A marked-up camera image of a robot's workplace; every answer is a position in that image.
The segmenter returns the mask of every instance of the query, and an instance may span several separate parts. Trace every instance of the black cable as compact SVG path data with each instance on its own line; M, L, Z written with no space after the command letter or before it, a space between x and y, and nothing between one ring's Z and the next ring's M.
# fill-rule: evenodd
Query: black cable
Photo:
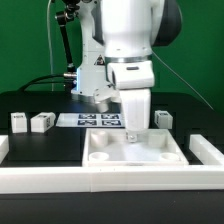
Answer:
M169 67L154 51L153 55L157 58L157 60L163 64L168 70L170 70L174 75L176 75L185 85L187 85L205 104L207 104L212 110L213 107L211 104L193 87L191 86L185 79L183 79L177 72L175 72L172 68Z
M26 84L24 85L25 87L19 91L24 91L26 88L28 88L29 86L31 85L39 85L39 84L54 84L54 83L59 83L59 84L65 84L65 83L71 83L71 82L68 82L68 81L49 81L49 82L32 82L32 83L29 83L29 84Z
M41 80L45 80L45 79L52 79L52 78L63 78L64 75L63 74L55 74L55 75L46 75L46 76L41 76L39 78L36 78L36 79L33 79L31 80L30 82L26 83L25 85L21 86L18 91L24 91L30 84L32 83L36 83L38 81L41 81Z

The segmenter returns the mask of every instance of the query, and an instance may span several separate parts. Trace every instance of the white block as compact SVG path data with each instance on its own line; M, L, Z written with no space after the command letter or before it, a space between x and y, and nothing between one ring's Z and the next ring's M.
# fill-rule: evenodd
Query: white block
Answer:
M25 113L11 113L11 125L13 133L27 132L27 118Z
M222 166L99 167L91 173L91 191L223 189Z
M173 117L167 111L157 110L155 111L154 122L160 129L172 129Z
M9 142L8 136L2 135L0 136L0 164L2 163L3 159L9 152Z
M224 165L224 155L202 135L191 135L189 148L204 165Z
M89 179L83 167L1 168L0 194L89 192Z
M56 116L54 113L40 113L31 119L31 132L44 133L52 126Z

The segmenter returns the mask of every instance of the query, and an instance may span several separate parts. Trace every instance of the green wall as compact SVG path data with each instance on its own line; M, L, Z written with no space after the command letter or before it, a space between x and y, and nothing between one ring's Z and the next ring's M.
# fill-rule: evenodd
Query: green wall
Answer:
M218 111L224 113L224 1L177 0L183 15L182 32L169 47L154 51L195 87ZM18 89L33 78L50 74L46 11L48 0L1 0L0 92ZM66 70L55 12L63 10L56 0L51 6L55 73ZM75 65L81 63L79 21L68 24ZM153 91L194 93L153 59L156 86ZM30 90L51 86L35 86Z

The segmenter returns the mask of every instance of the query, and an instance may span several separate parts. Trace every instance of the small white cube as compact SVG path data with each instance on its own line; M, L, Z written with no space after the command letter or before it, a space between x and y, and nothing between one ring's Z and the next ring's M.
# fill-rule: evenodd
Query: small white cube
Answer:
M167 111L157 110L155 111L154 122L159 129L172 129L173 117Z
M13 133L27 132L27 118L25 113L11 113L11 125Z
M0 135L0 164L2 163L8 152L9 152L8 136Z
M54 113L40 113L31 119L31 132L44 133L52 126L56 116Z

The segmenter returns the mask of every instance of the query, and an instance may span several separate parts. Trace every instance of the black platform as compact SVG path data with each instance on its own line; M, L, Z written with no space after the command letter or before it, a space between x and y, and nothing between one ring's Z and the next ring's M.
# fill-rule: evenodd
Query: black platform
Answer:
M54 127L43 135L13 135L9 114L97 113L94 105L75 102L63 92L6 92L0 94L0 105L0 134L10 135L11 146L1 167L81 165L84 128ZM224 116L193 97L153 93L151 128L156 128L155 110L166 110L173 116L171 134L191 164L198 164L198 161L189 152L190 134L202 134L224 151ZM118 112L118 107L112 104L110 112ZM71 148L67 147L67 152L61 151L64 145ZM224 223L223 210L223 190L0 194L0 223L3 224Z

